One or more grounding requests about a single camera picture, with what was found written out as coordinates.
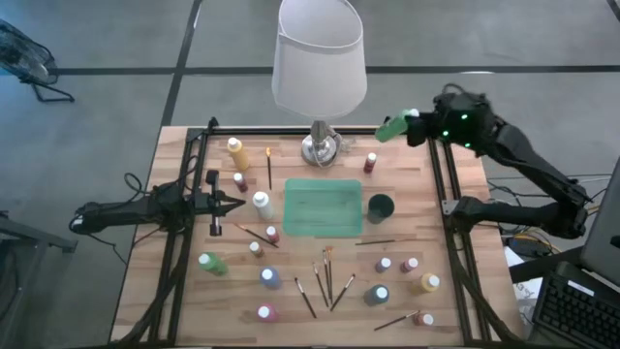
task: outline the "paint bottle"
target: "paint bottle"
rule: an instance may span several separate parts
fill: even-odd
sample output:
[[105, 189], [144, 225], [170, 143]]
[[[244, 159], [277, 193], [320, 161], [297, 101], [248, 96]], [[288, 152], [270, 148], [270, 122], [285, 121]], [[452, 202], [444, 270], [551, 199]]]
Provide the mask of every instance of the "paint bottle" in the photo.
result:
[[280, 235], [274, 226], [268, 226], [265, 232], [269, 241], [276, 243], [280, 240]]
[[252, 243], [250, 243], [250, 251], [256, 258], [261, 258], [264, 255], [263, 248], [256, 241], [252, 241]]
[[412, 283], [411, 291], [414, 295], [422, 295], [437, 291], [438, 288], [439, 276], [427, 272]]
[[377, 262], [377, 264], [375, 265], [375, 270], [377, 272], [384, 272], [386, 270], [388, 270], [388, 268], [391, 266], [391, 260], [389, 258], [382, 258], [379, 260], [379, 262]]
[[245, 193], [246, 191], [248, 191], [248, 182], [245, 181], [245, 177], [243, 176], [243, 174], [234, 174], [232, 176], [232, 179], [234, 180], [234, 184], [236, 184], [237, 189], [239, 189], [241, 193]]
[[243, 143], [240, 140], [235, 137], [229, 138], [228, 150], [238, 170], [245, 171], [250, 166], [248, 154], [245, 152]]
[[431, 314], [419, 312], [414, 315], [414, 324], [416, 324], [416, 326], [432, 326], [434, 322], [435, 318], [433, 318]]
[[369, 153], [366, 157], [366, 163], [364, 164], [364, 172], [366, 174], [370, 174], [372, 170], [375, 168], [375, 163], [377, 162], [377, 154]]
[[271, 219], [273, 217], [273, 206], [271, 206], [267, 193], [256, 192], [254, 198], [252, 198], [252, 203], [262, 219]]
[[418, 267], [418, 259], [416, 258], [410, 258], [407, 261], [403, 262], [403, 264], [400, 265], [400, 271], [407, 273], [411, 270], [414, 270], [415, 268]]
[[263, 268], [261, 270], [261, 283], [268, 289], [279, 289], [282, 286], [282, 281], [278, 275], [278, 270], [272, 267]]
[[215, 253], [202, 253], [198, 258], [198, 263], [202, 270], [206, 270], [214, 275], [222, 276], [229, 271], [228, 266]]
[[385, 303], [389, 299], [388, 287], [384, 285], [375, 285], [364, 293], [364, 302], [368, 306]]
[[257, 315], [259, 316], [259, 321], [261, 322], [276, 322], [278, 321], [278, 312], [275, 310], [273, 305], [269, 303], [263, 303], [256, 310]]

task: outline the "paintbrush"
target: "paintbrush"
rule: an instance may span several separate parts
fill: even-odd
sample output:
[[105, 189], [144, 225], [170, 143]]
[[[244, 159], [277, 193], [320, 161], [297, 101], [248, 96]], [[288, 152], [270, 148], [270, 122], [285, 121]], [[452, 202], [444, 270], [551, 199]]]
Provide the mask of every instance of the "paintbrush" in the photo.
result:
[[407, 318], [410, 318], [410, 317], [412, 317], [412, 316], [414, 316], [414, 315], [416, 315], [416, 314], [418, 314], [418, 313], [419, 313], [419, 311], [414, 311], [414, 312], [413, 312], [413, 313], [411, 313], [411, 314], [407, 314], [407, 315], [405, 315], [405, 316], [401, 316], [401, 317], [399, 317], [398, 319], [396, 319], [396, 320], [392, 320], [392, 321], [388, 322], [388, 323], [387, 323], [387, 324], [385, 324], [385, 325], [381, 325], [380, 327], [376, 328], [374, 331], [378, 331], [378, 330], [380, 330], [380, 329], [386, 328], [386, 327], [387, 327], [387, 326], [389, 326], [389, 325], [393, 325], [393, 324], [395, 324], [395, 323], [397, 323], [397, 322], [401, 322], [401, 321], [403, 321], [403, 320], [405, 320], [405, 319], [407, 319]]
[[267, 154], [267, 170], [269, 171], [269, 190], [271, 190], [271, 148], [268, 147], [265, 153]]
[[351, 286], [351, 283], [353, 282], [353, 279], [356, 278], [356, 275], [353, 274], [351, 275], [351, 278], [349, 279], [349, 282], [347, 282], [347, 284], [345, 285], [345, 287], [342, 289], [342, 291], [340, 291], [340, 295], [338, 295], [338, 298], [336, 299], [336, 301], [331, 305], [331, 309], [329, 311], [333, 311], [333, 308], [336, 307], [336, 305], [338, 304], [338, 302], [340, 301], [340, 299], [342, 298], [342, 296], [345, 295], [345, 292], [347, 291], [347, 289], [349, 288], [349, 286]]
[[310, 301], [308, 300], [308, 296], [306, 296], [306, 293], [303, 292], [303, 288], [301, 288], [301, 284], [299, 283], [299, 280], [297, 278], [295, 278], [294, 282], [297, 284], [297, 288], [299, 289], [299, 292], [301, 292], [301, 295], [303, 296], [303, 300], [306, 301], [306, 304], [308, 305], [308, 308], [310, 309], [310, 312], [312, 313], [312, 316], [316, 319], [317, 318], [317, 314], [314, 313], [314, 309], [312, 308], [312, 305], [310, 305]]
[[327, 251], [327, 265], [329, 266], [329, 301], [333, 305], [333, 277], [331, 275], [331, 246], [327, 246], [325, 250]]
[[319, 276], [319, 271], [317, 270], [317, 265], [312, 262], [312, 268], [314, 269], [314, 274], [317, 275], [317, 281], [319, 281], [319, 288], [321, 289], [321, 294], [323, 295], [323, 301], [325, 301], [325, 306], [329, 307], [327, 303], [326, 292], [323, 290], [323, 283], [321, 283], [321, 277]]
[[268, 239], [266, 239], [266, 238], [261, 237], [260, 235], [258, 235], [258, 234], [256, 234], [256, 233], [252, 232], [251, 230], [249, 230], [249, 229], [245, 228], [244, 226], [242, 226], [242, 225], [240, 225], [240, 224], [236, 224], [236, 223], [234, 223], [234, 225], [235, 225], [235, 227], [239, 228], [239, 229], [240, 229], [240, 230], [242, 230], [242, 231], [245, 231], [247, 234], [249, 234], [249, 235], [253, 236], [254, 238], [259, 238], [259, 239], [261, 239], [262, 241], [264, 241], [264, 242], [266, 242], [266, 243], [270, 244], [271, 246], [273, 246], [273, 247], [275, 247], [275, 248], [280, 248], [280, 247], [278, 247], [278, 245], [277, 245], [277, 244], [275, 244], [275, 243], [273, 243], [273, 242], [269, 241], [269, 240], [268, 240]]
[[329, 294], [329, 289], [331, 285], [329, 283], [329, 270], [327, 270], [327, 253], [323, 250], [323, 265], [325, 267], [325, 282], [327, 283], [327, 293]]
[[388, 239], [388, 240], [357, 242], [356, 246], [361, 246], [361, 245], [365, 245], [365, 244], [373, 244], [373, 243], [389, 243], [389, 242], [401, 242], [401, 241], [415, 241], [415, 239], [414, 238], [392, 238], [392, 239]]

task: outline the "wooden table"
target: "wooden table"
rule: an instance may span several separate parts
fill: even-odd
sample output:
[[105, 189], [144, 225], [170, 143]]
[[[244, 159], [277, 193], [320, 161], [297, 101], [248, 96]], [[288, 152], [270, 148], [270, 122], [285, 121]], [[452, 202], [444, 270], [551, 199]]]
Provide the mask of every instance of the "wooden table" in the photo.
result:
[[[165, 127], [162, 130], [149, 187], [177, 178], [186, 130], [185, 127]], [[380, 144], [370, 136], [347, 137], [355, 139], [350, 150], [341, 154], [332, 168], [318, 169], [306, 165], [299, 156], [301, 137], [241, 137], [251, 157], [251, 167], [245, 172], [250, 190], [241, 194], [233, 184], [235, 169], [226, 150], [227, 139], [209, 138], [205, 168], [219, 170], [220, 188], [230, 196], [248, 200], [248, 204], [222, 219], [223, 235], [218, 238], [209, 236], [209, 216], [197, 219], [177, 345], [410, 346], [462, 343], [445, 235], [426, 145], [411, 148], [404, 138]], [[273, 190], [270, 192], [264, 156], [268, 146], [272, 151]], [[372, 174], [364, 174], [364, 160], [371, 151], [378, 154], [378, 163]], [[453, 152], [463, 195], [489, 198], [481, 160], [467, 149], [455, 147]], [[443, 169], [447, 192], [451, 192], [445, 164]], [[254, 239], [233, 223], [243, 224], [260, 234], [264, 234], [268, 225], [281, 231], [284, 184], [288, 178], [354, 178], [362, 183], [364, 214], [368, 199], [378, 193], [391, 196], [396, 210], [380, 225], [368, 224], [364, 219], [363, 232], [358, 238], [294, 238], [281, 232], [280, 248], [263, 244], [265, 255], [257, 259], [248, 250], [248, 244]], [[270, 222], [263, 222], [251, 204], [251, 197], [258, 190], [270, 193], [276, 210]], [[152, 225], [140, 226], [136, 238], [154, 228]], [[112, 339], [127, 333], [152, 301], [165, 236], [157, 233], [134, 248]], [[355, 246], [356, 242], [385, 238], [415, 240]], [[520, 334], [522, 324], [497, 230], [476, 228], [472, 240], [484, 295], [507, 325]], [[313, 261], [322, 266], [322, 250], [327, 245], [333, 246], [334, 294], [340, 292], [353, 272], [356, 274], [356, 280], [333, 312], [326, 309], [312, 270]], [[221, 256], [229, 266], [229, 273], [217, 277], [199, 269], [198, 257], [205, 251]], [[390, 257], [393, 266], [379, 274], [374, 271], [374, 265], [381, 257]], [[403, 274], [398, 264], [410, 257], [418, 258], [420, 265]], [[259, 270], [264, 266], [279, 270], [284, 281], [281, 289], [267, 290], [260, 283]], [[408, 286], [424, 272], [439, 275], [441, 287], [432, 294], [413, 297]], [[321, 276], [325, 284], [325, 274], [321, 272]], [[295, 287], [294, 277], [300, 279], [318, 319], [312, 318]], [[387, 285], [390, 299], [385, 305], [368, 307], [362, 295], [377, 283]], [[257, 321], [256, 309], [262, 302], [275, 305], [280, 312], [279, 323]], [[470, 301], [468, 304], [470, 318], [474, 319], [473, 305]], [[435, 326], [414, 327], [411, 321], [405, 321], [373, 332], [373, 328], [414, 310], [433, 314]], [[170, 307], [166, 306], [162, 335], [166, 334], [169, 314]]]

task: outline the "green tray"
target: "green tray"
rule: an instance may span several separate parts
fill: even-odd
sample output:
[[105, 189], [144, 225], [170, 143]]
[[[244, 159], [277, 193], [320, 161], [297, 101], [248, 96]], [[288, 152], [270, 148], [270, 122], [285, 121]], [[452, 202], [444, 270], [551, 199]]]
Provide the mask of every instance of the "green tray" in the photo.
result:
[[361, 234], [361, 183], [354, 179], [288, 179], [284, 224], [294, 237], [351, 238]]

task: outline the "concrete floor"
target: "concrete floor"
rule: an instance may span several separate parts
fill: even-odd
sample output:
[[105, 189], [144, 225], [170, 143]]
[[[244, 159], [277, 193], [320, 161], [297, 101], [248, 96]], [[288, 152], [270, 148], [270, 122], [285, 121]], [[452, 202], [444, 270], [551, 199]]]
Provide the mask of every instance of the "concrete floor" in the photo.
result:
[[[0, 18], [48, 46], [61, 68], [174, 67], [193, 1], [5, 0]], [[368, 65], [620, 62], [620, 22], [605, 0], [352, 3], [365, 24]], [[204, 0], [187, 66], [270, 66], [278, 6], [278, 0]], [[613, 169], [620, 154], [618, 73], [372, 75], [364, 102], [337, 123], [377, 124], [404, 108], [429, 109], [451, 81], [487, 92], [495, 111], [565, 174]], [[146, 181], [171, 82], [171, 75], [61, 77], [58, 87], [77, 101], [43, 105], [27, 86], [0, 76], [0, 209], [79, 238], [67, 230], [77, 207], [129, 197], [125, 172]], [[171, 124], [202, 125], [210, 116], [223, 125], [308, 123], [275, 107], [268, 76], [184, 77]], [[489, 177], [514, 174], [484, 164]], [[536, 191], [523, 179], [497, 182]], [[606, 182], [584, 186], [592, 194]], [[99, 237], [126, 257], [132, 232], [107, 229]], [[107, 246], [79, 240], [73, 256], [54, 250], [46, 256], [15, 347], [107, 341], [125, 269]], [[580, 241], [554, 243], [566, 249]]]

